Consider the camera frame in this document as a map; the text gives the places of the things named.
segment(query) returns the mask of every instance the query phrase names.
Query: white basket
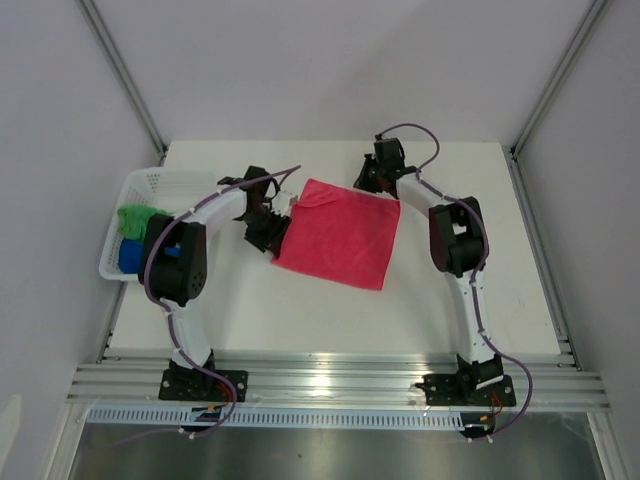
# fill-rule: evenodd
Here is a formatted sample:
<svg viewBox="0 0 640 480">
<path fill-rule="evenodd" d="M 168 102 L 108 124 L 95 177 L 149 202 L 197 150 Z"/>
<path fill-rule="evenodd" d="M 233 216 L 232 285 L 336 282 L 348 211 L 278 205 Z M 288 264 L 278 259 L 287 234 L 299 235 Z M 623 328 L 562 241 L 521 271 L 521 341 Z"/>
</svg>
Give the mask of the white basket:
<svg viewBox="0 0 640 480">
<path fill-rule="evenodd" d="M 218 188 L 211 169 L 146 168 L 131 172 L 120 190 L 102 249 L 100 275 L 107 280 L 138 281 L 136 274 L 122 273 L 118 253 L 122 235 L 118 233 L 118 208 L 122 205 L 149 205 L 172 214 L 182 213 Z"/>
</svg>

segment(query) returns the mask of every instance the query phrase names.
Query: gray wall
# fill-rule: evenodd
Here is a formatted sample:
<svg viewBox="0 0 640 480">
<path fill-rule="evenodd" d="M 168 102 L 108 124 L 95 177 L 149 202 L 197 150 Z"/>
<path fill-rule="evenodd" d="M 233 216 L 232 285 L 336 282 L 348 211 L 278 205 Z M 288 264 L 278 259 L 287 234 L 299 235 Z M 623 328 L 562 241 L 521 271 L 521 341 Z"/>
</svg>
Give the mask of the gray wall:
<svg viewBox="0 0 640 480">
<path fill-rule="evenodd" d="M 640 472 L 640 2 L 611 3 L 522 165 L 577 351 Z"/>
<path fill-rule="evenodd" d="M 154 156 L 71 0 L 0 3 L 0 405 L 23 396 L 3 478 L 38 478 L 115 284 L 98 258 L 117 191 Z"/>
<path fill-rule="evenodd" d="M 167 138 L 510 143 L 591 0 L 98 3 Z"/>
</svg>

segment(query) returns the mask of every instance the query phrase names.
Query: purple cable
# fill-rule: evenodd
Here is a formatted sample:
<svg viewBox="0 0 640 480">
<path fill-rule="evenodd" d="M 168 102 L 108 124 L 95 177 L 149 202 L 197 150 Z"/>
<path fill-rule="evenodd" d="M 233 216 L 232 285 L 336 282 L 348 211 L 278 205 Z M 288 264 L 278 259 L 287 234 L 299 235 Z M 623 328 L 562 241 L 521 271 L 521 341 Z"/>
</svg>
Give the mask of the purple cable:
<svg viewBox="0 0 640 480">
<path fill-rule="evenodd" d="M 480 227 L 480 232 L 482 233 L 482 241 L 484 243 L 484 250 L 482 252 L 482 257 L 480 258 L 480 261 L 478 262 L 478 264 L 473 269 L 473 272 L 471 272 L 471 294 L 473 296 L 473 310 L 475 312 L 476 324 L 478 326 L 478 333 L 480 334 L 482 339 L 485 341 L 487 346 L 496 355 L 504 358 L 505 360 L 508 360 L 511 363 L 514 363 L 514 364 L 518 365 L 522 369 L 524 374 L 527 376 L 527 382 L 528 382 L 529 386 L 528 386 L 528 390 L 527 390 L 527 397 L 525 398 L 524 403 L 522 404 L 522 408 L 516 414 L 516 416 L 511 419 L 511 421 L 509 423 L 507 423 L 501 429 L 496 430 L 495 432 L 493 432 L 492 436 L 495 436 L 495 435 L 498 435 L 501 432 L 504 432 L 509 427 L 513 426 L 516 422 L 518 422 L 524 416 L 525 412 L 529 408 L 529 404 L 531 403 L 531 397 L 533 396 L 533 376 L 531 375 L 531 371 L 527 368 L 527 366 L 524 363 L 522 363 L 517 358 L 514 358 L 514 357 L 512 357 L 510 355 L 507 355 L 506 353 L 502 353 L 500 350 L 498 350 L 498 347 L 496 347 L 491 342 L 491 340 L 489 340 L 489 338 L 485 334 L 484 324 L 482 323 L 482 315 L 480 314 L 480 301 L 478 299 L 478 289 L 477 289 L 477 286 L 476 286 L 476 276 L 478 275 L 478 272 L 480 270 L 482 270 L 482 268 L 484 268 L 484 265 L 485 265 L 485 263 L 487 261 L 487 257 L 489 256 L 489 238 L 487 236 L 487 230 L 484 227 L 484 222 L 480 218 L 480 215 L 478 215 L 478 213 L 473 208 L 471 208 L 471 206 L 469 206 L 466 202 L 463 202 L 459 198 L 455 198 L 455 197 L 451 197 L 449 195 L 445 195 L 443 192 L 438 190 L 436 187 L 434 187 L 430 183 L 424 181 L 422 178 L 420 178 L 420 172 L 419 171 L 416 172 L 416 178 L 418 179 L 418 181 L 420 182 L 420 184 L 422 186 L 426 187 L 428 190 L 430 190 L 434 194 L 438 195 L 439 197 L 443 198 L 444 200 L 446 200 L 448 202 L 453 202 L 456 205 L 459 205 L 460 207 L 464 208 L 469 213 L 469 215 L 475 220 L 475 222 L 478 224 L 478 226 Z"/>
<path fill-rule="evenodd" d="M 236 391 L 235 386 L 229 380 L 227 380 L 222 375 L 220 375 L 220 374 L 218 374 L 216 372 L 212 372 L 211 370 L 207 370 L 206 368 L 201 367 L 196 362 L 194 362 L 193 359 L 191 357 L 189 357 L 182 350 L 182 346 L 180 345 L 180 341 L 178 340 L 178 337 L 176 335 L 175 325 L 174 325 L 174 318 L 173 318 L 173 313 L 171 311 L 171 307 L 169 307 L 169 305 L 164 303 L 162 300 L 159 300 L 159 299 L 155 298 L 153 296 L 152 292 L 151 292 L 151 287 L 149 285 L 149 277 L 151 275 L 151 265 L 153 264 L 153 261 L 155 260 L 156 256 L 158 255 L 158 251 L 161 248 L 162 242 L 164 242 L 164 240 L 167 238 L 169 233 L 171 233 L 171 230 L 173 230 L 173 228 L 176 225 L 178 225 L 178 223 L 180 223 L 180 222 L 184 221 L 185 219 L 189 218 L 191 215 L 193 215 L 195 212 L 197 212 L 202 207 L 207 205 L 209 202 L 215 200 L 216 198 L 224 195 L 227 192 L 230 192 L 232 190 L 236 190 L 238 188 L 248 187 L 248 186 L 253 185 L 255 183 L 262 182 L 264 180 L 271 180 L 273 178 L 279 177 L 280 175 L 285 175 L 285 178 L 286 178 L 287 176 L 291 175 L 293 172 L 295 172 L 299 168 L 300 168 L 300 165 L 295 166 L 295 167 L 291 167 L 291 168 L 287 168 L 286 170 L 282 170 L 280 172 L 276 172 L 276 173 L 271 174 L 271 175 L 265 175 L 263 177 L 258 177 L 258 178 L 254 178 L 252 180 L 246 180 L 246 181 L 243 181 L 243 182 L 239 182 L 239 183 L 236 183 L 234 185 L 229 185 L 229 186 L 223 188 L 222 190 L 220 190 L 219 192 L 212 193 L 208 197 L 203 198 L 202 200 L 200 200 L 193 207 L 193 209 L 191 209 L 191 210 L 183 213 L 182 215 L 174 218 L 171 221 L 171 223 L 169 223 L 169 225 L 167 225 L 167 227 L 162 231 L 162 233 L 160 233 L 160 235 L 156 239 L 156 242 L 153 244 L 153 247 L 151 248 L 151 251 L 149 252 L 149 257 L 148 257 L 147 263 L 145 264 L 145 267 L 144 267 L 144 275 L 143 275 L 144 291 L 145 291 L 145 293 L 147 295 L 147 298 L 151 302 L 155 303 L 156 305 L 158 305 L 160 308 L 162 308 L 166 312 L 166 314 L 167 314 L 167 324 L 169 326 L 169 335 L 171 336 L 171 342 L 173 343 L 173 346 L 178 349 L 178 352 L 180 353 L 180 356 L 185 360 L 185 362 L 187 362 L 189 365 L 191 365 L 191 367 L 193 367 L 194 369 L 198 370 L 201 373 L 204 373 L 205 375 L 208 375 L 208 376 L 218 380 L 219 382 L 224 383 L 227 387 L 229 387 L 229 389 L 231 391 L 232 404 L 231 404 L 231 408 L 229 409 L 229 411 L 221 419 L 219 419 L 214 425 L 212 425 L 211 427 L 207 428 L 206 430 L 203 430 L 203 431 L 197 432 L 197 433 L 195 433 L 195 432 L 190 433 L 190 438 L 205 437 L 205 436 L 211 434 L 212 432 L 214 432 L 215 430 L 217 430 L 218 428 L 220 428 L 224 423 L 226 423 L 229 420 L 229 418 L 231 417 L 231 415 L 233 414 L 233 411 L 235 410 L 236 405 L 238 403 L 238 392 Z M 139 433 L 139 434 L 134 435 L 132 437 L 125 438 L 124 440 L 119 440 L 117 442 L 111 443 L 109 445 L 109 447 L 119 446 L 119 445 L 122 445 L 122 444 L 125 444 L 125 443 L 128 443 L 128 442 L 131 442 L 133 440 L 138 440 L 140 438 L 144 438 L 144 437 L 149 436 L 149 435 L 155 435 L 156 433 L 165 433 L 165 432 L 175 432 L 175 429 L 173 429 L 173 428 L 158 428 L 158 429 L 150 430 L 150 431 L 147 431 L 147 432 Z"/>
<path fill-rule="evenodd" d="M 389 133 L 392 130 L 395 130 L 395 129 L 401 128 L 401 127 L 412 127 L 412 128 L 417 128 L 418 130 L 422 130 L 424 133 L 429 135 L 433 139 L 435 144 L 436 144 L 435 153 L 426 162 L 423 162 L 418 167 L 418 173 L 420 173 L 424 167 L 426 167 L 431 162 L 433 162 L 436 159 L 436 157 L 440 154 L 440 140 L 438 140 L 438 137 L 436 137 L 435 134 L 431 130 L 429 130 L 427 127 L 423 127 L 422 125 L 418 125 L 417 123 L 411 123 L 411 122 L 398 123 L 397 125 L 394 125 L 392 127 L 386 128 L 383 131 L 381 131 L 379 134 L 377 134 L 376 138 L 382 137 L 385 133 Z"/>
</svg>

